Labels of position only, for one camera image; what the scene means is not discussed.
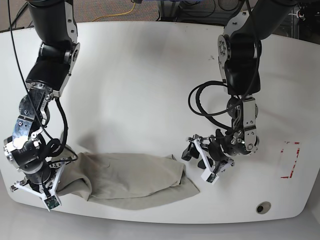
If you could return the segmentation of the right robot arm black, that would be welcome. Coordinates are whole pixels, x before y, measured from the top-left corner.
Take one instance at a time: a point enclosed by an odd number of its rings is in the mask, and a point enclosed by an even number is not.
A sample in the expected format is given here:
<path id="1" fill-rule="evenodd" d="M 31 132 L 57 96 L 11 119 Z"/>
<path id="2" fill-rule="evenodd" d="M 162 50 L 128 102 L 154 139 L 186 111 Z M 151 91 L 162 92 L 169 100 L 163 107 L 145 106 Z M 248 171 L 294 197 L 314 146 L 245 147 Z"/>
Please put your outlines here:
<path id="1" fill-rule="evenodd" d="M 3 150 L 8 161 L 25 174 L 11 189 L 26 190 L 53 203 L 58 199 L 56 186 L 62 169 L 54 169 L 47 158 L 57 157 L 65 149 L 68 126 L 63 127 L 61 138 L 44 139 L 50 120 L 48 105 L 55 101 L 60 114 L 65 115 L 60 97 L 79 55 L 78 28 L 71 0 L 29 0 L 27 6 L 41 45 L 34 66 L 22 79 L 26 95 Z"/>

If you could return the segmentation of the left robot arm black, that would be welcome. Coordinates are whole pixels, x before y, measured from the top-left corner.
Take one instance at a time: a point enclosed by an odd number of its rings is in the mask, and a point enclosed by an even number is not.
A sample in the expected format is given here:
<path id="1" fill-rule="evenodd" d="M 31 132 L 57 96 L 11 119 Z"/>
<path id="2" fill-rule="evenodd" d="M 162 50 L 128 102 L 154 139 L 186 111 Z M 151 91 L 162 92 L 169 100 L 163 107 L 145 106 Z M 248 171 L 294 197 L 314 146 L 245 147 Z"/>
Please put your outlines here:
<path id="1" fill-rule="evenodd" d="M 261 89 L 259 75 L 262 40 L 269 37 L 297 4 L 295 0 L 259 0 L 240 3 L 247 11 L 237 9 L 218 37 L 218 65 L 221 80 L 210 80 L 196 86 L 188 95 L 195 101 L 191 111 L 205 117 L 216 126 L 214 134 L 188 138 L 182 158 L 198 159 L 203 169 L 201 178 L 214 184 L 222 172 L 232 167 L 234 156 L 255 153 L 259 146 L 256 119 L 258 106 L 254 94 Z M 201 93 L 207 87 L 222 86 L 230 96 L 224 112 L 231 117 L 226 126 L 216 120 L 216 113 L 208 113 L 201 104 Z"/>

